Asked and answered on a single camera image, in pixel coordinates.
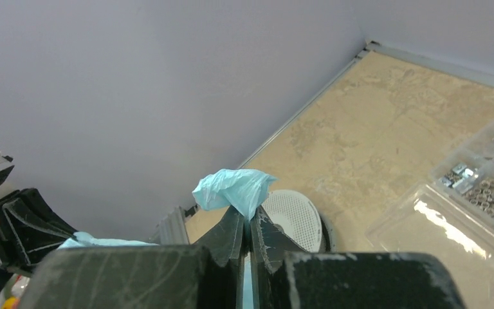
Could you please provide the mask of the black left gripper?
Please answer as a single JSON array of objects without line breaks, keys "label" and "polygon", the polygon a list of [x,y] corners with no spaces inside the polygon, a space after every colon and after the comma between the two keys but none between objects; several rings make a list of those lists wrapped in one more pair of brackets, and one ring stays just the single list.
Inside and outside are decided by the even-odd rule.
[{"label": "black left gripper", "polygon": [[78,230],[46,203],[36,188],[0,187],[0,293]]}]

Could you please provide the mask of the clear plastic screw box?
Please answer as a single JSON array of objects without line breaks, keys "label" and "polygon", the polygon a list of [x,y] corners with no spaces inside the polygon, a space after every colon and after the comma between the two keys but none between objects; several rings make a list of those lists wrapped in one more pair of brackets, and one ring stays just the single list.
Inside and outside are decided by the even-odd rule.
[{"label": "clear plastic screw box", "polygon": [[469,308],[494,308],[494,121],[462,143],[367,230],[387,252],[423,252]]}]

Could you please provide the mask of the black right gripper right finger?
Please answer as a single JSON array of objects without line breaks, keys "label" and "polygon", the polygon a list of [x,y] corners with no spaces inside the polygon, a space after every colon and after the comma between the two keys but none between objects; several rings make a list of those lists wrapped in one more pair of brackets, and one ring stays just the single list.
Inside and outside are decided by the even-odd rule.
[{"label": "black right gripper right finger", "polygon": [[267,216],[250,221],[255,308],[465,308],[449,271],[417,252],[302,250]]}]

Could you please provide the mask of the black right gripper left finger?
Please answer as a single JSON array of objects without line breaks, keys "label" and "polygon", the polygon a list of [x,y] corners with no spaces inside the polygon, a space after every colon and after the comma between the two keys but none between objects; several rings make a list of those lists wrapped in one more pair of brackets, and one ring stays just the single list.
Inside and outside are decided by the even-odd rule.
[{"label": "black right gripper left finger", "polygon": [[240,308],[244,218],[233,208],[192,245],[60,249],[20,308]]}]

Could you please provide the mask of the blue plastic bag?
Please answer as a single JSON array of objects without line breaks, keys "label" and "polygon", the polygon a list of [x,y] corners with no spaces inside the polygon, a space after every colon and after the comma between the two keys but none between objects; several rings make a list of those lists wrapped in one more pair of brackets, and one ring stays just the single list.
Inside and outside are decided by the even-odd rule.
[{"label": "blue plastic bag", "polygon": [[[221,169],[201,179],[193,190],[196,203],[204,211],[230,208],[236,209],[244,218],[245,256],[248,249],[246,226],[254,217],[257,208],[267,199],[270,185],[275,181],[274,176],[256,169]],[[120,239],[99,239],[85,232],[76,232],[67,239],[60,249],[86,247],[126,247],[163,245],[142,241],[126,241]],[[242,306],[253,307],[253,288],[251,268],[244,262],[244,277],[242,284]]]}]

